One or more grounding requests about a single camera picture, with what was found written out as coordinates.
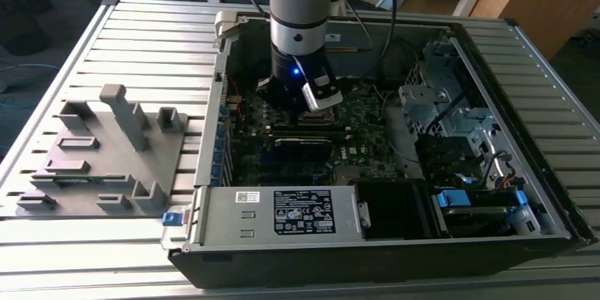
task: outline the sheet metal panel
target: sheet metal panel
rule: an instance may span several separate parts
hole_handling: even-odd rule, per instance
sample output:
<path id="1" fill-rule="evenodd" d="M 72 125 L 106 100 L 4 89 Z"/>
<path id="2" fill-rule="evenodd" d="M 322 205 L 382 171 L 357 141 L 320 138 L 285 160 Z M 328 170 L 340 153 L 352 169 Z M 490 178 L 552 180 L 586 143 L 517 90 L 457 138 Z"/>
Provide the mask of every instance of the sheet metal panel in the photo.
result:
<path id="1" fill-rule="evenodd" d="M 69 88 L 62 95 L 62 100 L 72 101 L 100 101 L 101 87 Z M 182 89 L 128 89 L 125 99 L 140 103 L 184 103 L 205 104 L 208 97 L 206 90 L 182 90 Z"/>
<path id="2" fill-rule="evenodd" d="M 213 15 L 222 9 L 248 6 L 218 6 L 177 1 L 121 0 L 117 10 L 104 11 L 104 37 L 93 42 L 92 51 L 77 56 L 65 65 L 68 81 L 62 85 L 56 100 L 64 96 L 81 97 L 94 94 L 97 88 L 114 80 L 130 83 L 130 94 L 144 97 L 148 89 L 157 93 L 177 93 L 182 99 L 170 96 L 180 112 L 192 116 L 181 148 L 178 172 L 174 178 L 172 204 L 185 204 L 190 200 L 190 184 L 194 178 L 197 147 L 204 128 L 205 105 L 201 93 L 210 86 L 212 66 L 205 60 L 213 58 L 216 50 L 208 36 Z M 386 18 L 386 13 L 368 13 L 368 16 Z M 548 159 L 557 165 L 557 175 L 569 188 L 577 204 L 584 208 L 589 223 L 600 228 L 600 145 L 596 131 L 586 122 L 580 106 L 564 96 L 556 80 L 548 77 L 544 67 L 537 67 L 540 58 L 514 34 L 513 28 L 502 20 L 458 19 L 434 15 L 401 15 L 410 20 L 436 20 L 460 22 L 469 31 L 484 58 L 497 71 L 500 84 L 517 91 L 518 97 L 510 97 L 529 130 L 537 134 L 536 142 Z M 169 41 L 152 41 L 153 33 L 162 34 Z M 128 57 L 109 51 L 129 51 Z M 180 63 L 169 63 L 165 53 L 182 53 Z M 541 87 L 528 92 L 521 87 Z M 546 93 L 544 97 L 529 94 Z M 101 103 L 90 103 L 94 109 L 102 109 Z M 145 111 L 156 111 L 160 103 L 142 103 Z M 548 132 L 560 126 L 558 131 Z M 38 138 L 28 141 L 24 153 L 10 169 L 10 181 L 2 186 L 2 192 L 22 186 L 26 174 L 42 159 L 44 151 L 52 143 L 53 134 L 60 130 L 58 119 L 46 116 L 36 127 Z M 600 278 L 600 246 L 581 251 L 585 255 L 570 255 L 558 259 L 542 259 L 517 266 L 513 269 L 485 278 L 460 278 L 452 280 L 417 280 L 402 283 L 366 285 L 324 285 L 285 289 L 194 289 L 181 274 L 165 260 L 158 238 L 162 228 L 156 219 L 128 220 L 68 220 L 68 221 L 4 221 L 0 222 L 0 290 L 14 290 L 9 299 L 37 297 L 38 299 L 129 299 L 129 298 L 197 298 L 204 296 L 289 297 L 305 299 L 309 296 L 356 295 L 365 293 L 420 292 L 437 289 L 441 297 L 450 294 L 461 299 L 478 299 L 480 292 L 449 291 L 449 289 L 482 288 L 505 297 L 521 295 L 517 285 L 526 284 L 537 295 L 542 294 L 541 285 L 552 284 L 556 289 L 546 294 L 564 294 L 564 285 L 577 282 L 576 289 L 600 290 L 596 282 Z"/>

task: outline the floor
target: floor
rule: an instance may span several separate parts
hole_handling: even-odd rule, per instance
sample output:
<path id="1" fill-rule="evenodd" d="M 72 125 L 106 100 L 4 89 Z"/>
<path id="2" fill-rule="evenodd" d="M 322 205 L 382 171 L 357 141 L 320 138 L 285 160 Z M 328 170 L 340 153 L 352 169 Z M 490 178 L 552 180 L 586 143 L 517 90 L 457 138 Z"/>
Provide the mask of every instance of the floor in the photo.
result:
<path id="1" fill-rule="evenodd" d="M 0 63 L 45 63 L 58 67 L 62 64 L 101 0 L 50 1 L 52 10 L 37 15 L 38 23 L 49 36 L 50 47 L 25 57 L 12 56 L 0 47 Z M 225 1 L 248 4 L 248 0 Z M 268 0 L 257 1 L 261 4 L 268 3 Z M 600 96 L 597 95 L 600 89 L 598 56 L 600 43 L 589 44 L 582 48 L 576 41 L 572 41 L 552 60 L 552 65 L 562 75 L 565 82 L 572 87 L 596 119 L 600 118 Z M 18 106 L 34 105 L 53 79 L 53 73 L 48 69 L 29 68 L 16 68 L 0 72 L 0 81 L 8 85 L 8 90 L 0 93 L 0 103 Z M 17 137 L 32 111 L 32 108 L 16 109 L 0 106 L 0 159 Z"/>

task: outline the power supply label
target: power supply label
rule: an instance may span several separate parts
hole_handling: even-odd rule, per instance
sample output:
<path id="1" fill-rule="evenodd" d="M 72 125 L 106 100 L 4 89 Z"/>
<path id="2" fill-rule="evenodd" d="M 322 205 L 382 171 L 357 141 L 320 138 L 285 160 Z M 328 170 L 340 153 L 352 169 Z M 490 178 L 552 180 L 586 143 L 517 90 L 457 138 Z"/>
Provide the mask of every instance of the power supply label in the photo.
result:
<path id="1" fill-rule="evenodd" d="M 336 232 L 330 190 L 273 192 L 277 235 L 317 235 Z"/>

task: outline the motherboard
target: motherboard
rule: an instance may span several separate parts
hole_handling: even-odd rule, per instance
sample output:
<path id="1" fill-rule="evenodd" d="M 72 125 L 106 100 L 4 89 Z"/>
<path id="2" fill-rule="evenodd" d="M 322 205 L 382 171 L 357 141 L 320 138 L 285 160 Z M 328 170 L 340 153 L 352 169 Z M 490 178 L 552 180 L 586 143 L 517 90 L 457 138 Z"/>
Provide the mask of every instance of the motherboard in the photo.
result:
<path id="1" fill-rule="evenodd" d="M 349 84 L 341 104 L 296 116 L 249 89 L 229 91 L 228 104 L 232 185 L 346 185 L 361 177 L 398 176 L 370 84 Z"/>

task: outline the white label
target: white label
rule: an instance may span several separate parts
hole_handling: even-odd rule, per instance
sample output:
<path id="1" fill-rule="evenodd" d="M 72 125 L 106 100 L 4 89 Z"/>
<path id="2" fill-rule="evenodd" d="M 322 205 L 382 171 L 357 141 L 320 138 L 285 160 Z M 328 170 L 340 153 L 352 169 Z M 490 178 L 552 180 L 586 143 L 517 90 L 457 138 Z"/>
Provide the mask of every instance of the white label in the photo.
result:
<path id="1" fill-rule="evenodd" d="M 257 191 L 238 191 L 234 193 L 236 203 L 258 203 L 260 192 Z"/>
<path id="2" fill-rule="evenodd" d="M 341 34 L 328 34 L 325 35 L 325 41 L 328 42 L 340 42 Z"/>

